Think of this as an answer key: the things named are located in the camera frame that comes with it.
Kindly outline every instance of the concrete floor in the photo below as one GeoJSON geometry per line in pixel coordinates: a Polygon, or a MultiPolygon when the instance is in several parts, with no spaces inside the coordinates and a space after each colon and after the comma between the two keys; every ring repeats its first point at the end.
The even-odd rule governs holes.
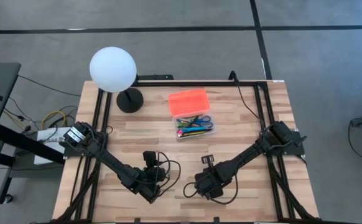
{"type": "MultiPolygon", "coordinates": [[[[362,1],[257,0],[262,26],[362,25],[362,1]]],[[[249,1],[0,0],[0,29],[252,26],[249,1]]],[[[285,80],[305,150],[320,216],[362,223],[362,158],[347,141],[348,122],[362,116],[362,30],[264,31],[273,79],[285,80]]],[[[129,51],[138,73],[176,79],[264,79],[255,31],[128,34],[0,35],[0,62],[20,62],[20,74],[80,93],[100,48],[129,51]]],[[[18,80],[12,97],[31,118],[78,98],[18,80]]],[[[7,108],[16,111],[12,102],[7,108]]],[[[7,118],[2,124],[17,129],[7,118]]],[[[362,128],[351,132],[362,153],[362,128]]],[[[4,177],[0,170],[0,184],[4,177]]],[[[51,218],[60,180],[16,179],[17,200],[0,205],[0,223],[51,218]]]]}

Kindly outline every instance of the scissors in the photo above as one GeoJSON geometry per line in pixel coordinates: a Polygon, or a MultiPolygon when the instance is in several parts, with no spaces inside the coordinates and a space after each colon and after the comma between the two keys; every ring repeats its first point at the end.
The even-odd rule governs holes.
{"type": "Polygon", "coordinates": [[[208,115],[205,115],[202,118],[194,119],[192,122],[201,127],[206,127],[206,128],[213,127],[213,123],[211,122],[211,117],[208,115]]]}

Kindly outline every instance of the wooden tabletop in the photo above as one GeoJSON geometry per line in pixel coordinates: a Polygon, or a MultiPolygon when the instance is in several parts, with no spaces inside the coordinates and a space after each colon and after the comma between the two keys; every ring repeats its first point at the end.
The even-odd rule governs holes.
{"type": "MultiPolygon", "coordinates": [[[[283,120],[290,128],[295,128],[285,83],[268,81],[268,86],[275,119],[283,120]]],[[[257,157],[239,170],[239,194],[229,205],[219,205],[198,195],[185,198],[182,193],[184,185],[194,181],[193,176],[207,166],[202,164],[200,160],[202,156],[213,154],[215,163],[225,161],[245,150],[258,138],[259,121],[244,107],[235,86],[139,87],[138,89],[144,95],[144,106],[133,114],[121,112],[116,106],[117,94],[113,95],[108,122],[108,125],[113,127],[113,132],[109,135],[107,150],[123,163],[141,169],[145,166],[142,158],[144,151],[162,151],[169,159],[180,162],[181,178],[174,187],[150,205],[140,195],[134,195],[125,189],[116,174],[102,165],[93,222],[133,222],[135,218],[141,218],[142,222],[212,222],[213,217],[219,217],[223,222],[276,220],[269,172],[264,156],[257,157]],[[216,133],[177,142],[169,111],[168,95],[202,88],[207,91],[210,100],[216,133]]],[[[246,104],[257,113],[253,87],[241,86],[241,91],[246,104]]],[[[97,94],[98,87],[93,82],[85,82],[76,117],[78,121],[92,123],[97,94]]],[[[106,96],[103,98],[100,122],[105,99],[106,96]]],[[[268,125],[263,92],[261,100],[268,125]]],[[[306,210],[317,217],[318,212],[305,164],[295,156],[284,156],[284,160],[291,191],[306,210]]],[[[59,217],[69,206],[78,161],[79,158],[66,161],[53,218],[59,217]]],[[[171,168],[170,183],[179,173],[176,166],[171,168]]],[[[80,184],[82,169],[83,166],[77,186],[80,184]]],[[[193,187],[187,189],[187,194],[193,192],[193,187]]],[[[224,196],[219,200],[228,201],[234,192],[235,181],[232,181],[225,187],[224,196]]],[[[283,213],[287,217],[284,194],[281,189],[279,192],[283,213]]],[[[86,217],[89,196],[88,192],[82,218],[86,217]]]]}

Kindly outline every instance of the lamp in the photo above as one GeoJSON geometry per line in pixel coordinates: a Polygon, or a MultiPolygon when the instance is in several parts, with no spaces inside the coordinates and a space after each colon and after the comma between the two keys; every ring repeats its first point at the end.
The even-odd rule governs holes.
{"type": "Polygon", "coordinates": [[[133,113],[144,104],[142,93],[130,88],[137,76],[137,66],[132,56],[118,47],[105,47],[94,54],[90,62],[90,75],[98,87],[119,95],[118,107],[133,113]]]}

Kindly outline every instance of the lamp stand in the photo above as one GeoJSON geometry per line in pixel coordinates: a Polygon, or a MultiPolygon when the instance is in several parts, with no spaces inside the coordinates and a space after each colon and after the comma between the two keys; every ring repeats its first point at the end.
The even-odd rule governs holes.
{"type": "Polygon", "coordinates": [[[119,93],[116,102],[121,111],[125,113],[134,113],[143,106],[144,97],[139,90],[128,88],[119,93]]]}

